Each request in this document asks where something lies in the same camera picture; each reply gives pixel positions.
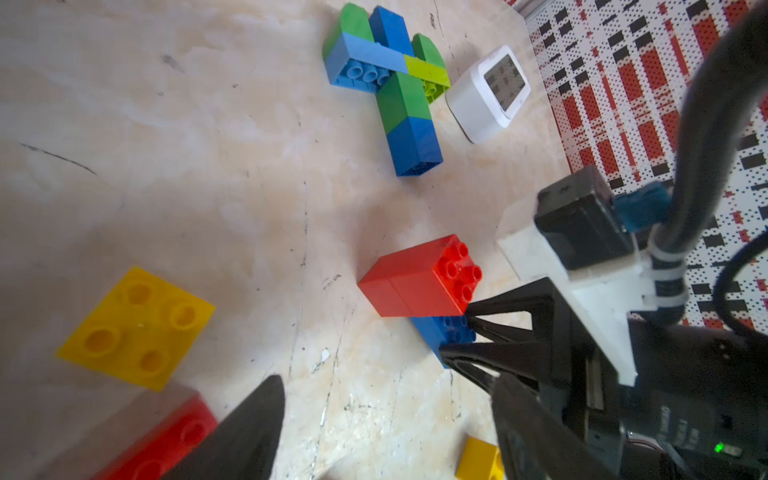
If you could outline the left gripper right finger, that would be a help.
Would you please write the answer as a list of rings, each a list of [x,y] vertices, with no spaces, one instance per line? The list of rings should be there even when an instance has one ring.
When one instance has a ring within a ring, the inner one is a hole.
[[[502,462],[517,479],[614,479],[616,474],[510,374],[490,391]]]

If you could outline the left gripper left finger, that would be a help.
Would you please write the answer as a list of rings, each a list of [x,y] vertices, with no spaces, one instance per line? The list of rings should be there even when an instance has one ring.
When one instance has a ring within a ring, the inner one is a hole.
[[[165,479],[268,479],[285,417],[279,375],[267,377]]]

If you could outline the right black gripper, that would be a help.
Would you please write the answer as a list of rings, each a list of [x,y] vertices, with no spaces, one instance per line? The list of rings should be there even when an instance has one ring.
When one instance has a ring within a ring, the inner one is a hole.
[[[530,330],[482,316],[527,312]],[[445,365],[486,393],[498,377],[524,378],[596,456],[624,478],[658,455],[665,477],[767,476],[767,351],[725,330],[629,322],[633,385],[615,369],[549,279],[473,302],[468,324],[492,342],[446,344]]]

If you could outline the red small lego brick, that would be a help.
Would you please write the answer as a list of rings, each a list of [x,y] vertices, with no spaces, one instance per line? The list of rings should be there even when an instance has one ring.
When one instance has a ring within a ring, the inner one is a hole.
[[[468,246],[457,235],[429,242],[440,249],[434,271],[442,287],[443,306],[441,314],[436,316],[463,315],[483,272],[472,260]]]

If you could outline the red square lego brick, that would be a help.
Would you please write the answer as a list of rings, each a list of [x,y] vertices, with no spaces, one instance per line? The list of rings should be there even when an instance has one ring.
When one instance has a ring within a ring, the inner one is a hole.
[[[381,317],[439,315],[443,291],[434,271],[439,257],[433,242],[382,256],[358,287]]]

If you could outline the lime green long lego brick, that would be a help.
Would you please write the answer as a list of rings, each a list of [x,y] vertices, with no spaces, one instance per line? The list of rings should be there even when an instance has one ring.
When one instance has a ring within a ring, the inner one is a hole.
[[[429,104],[432,104],[451,88],[450,78],[443,65],[405,55],[408,74],[420,79]]]

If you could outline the green curved lego brick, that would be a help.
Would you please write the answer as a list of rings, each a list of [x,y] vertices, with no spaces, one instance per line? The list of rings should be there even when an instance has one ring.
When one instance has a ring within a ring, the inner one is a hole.
[[[351,2],[346,3],[342,7],[339,19],[323,43],[323,59],[326,59],[330,55],[342,33],[347,33],[371,42],[374,41],[368,14],[364,8]]]
[[[417,33],[411,40],[414,56],[432,65],[445,69],[445,63],[434,42],[424,34]]]

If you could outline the light blue long lego brick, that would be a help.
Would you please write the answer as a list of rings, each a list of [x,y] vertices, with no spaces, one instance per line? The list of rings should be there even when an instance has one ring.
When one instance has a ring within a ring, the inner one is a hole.
[[[394,72],[408,73],[402,53],[348,33],[341,34],[324,63],[332,85],[369,93]]]

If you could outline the blue square lego brick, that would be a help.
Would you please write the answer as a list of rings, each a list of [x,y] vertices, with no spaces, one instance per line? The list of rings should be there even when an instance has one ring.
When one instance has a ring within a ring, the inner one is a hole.
[[[375,42],[404,55],[414,56],[406,23],[402,16],[382,6],[376,6],[369,17],[369,24]]]

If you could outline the green square lego brick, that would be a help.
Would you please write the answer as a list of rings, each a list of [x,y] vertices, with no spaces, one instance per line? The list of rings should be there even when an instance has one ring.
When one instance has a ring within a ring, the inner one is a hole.
[[[422,81],[406,73],[393,72],[376,93],[376,101],[386,134],[407,117],[432,119]]]

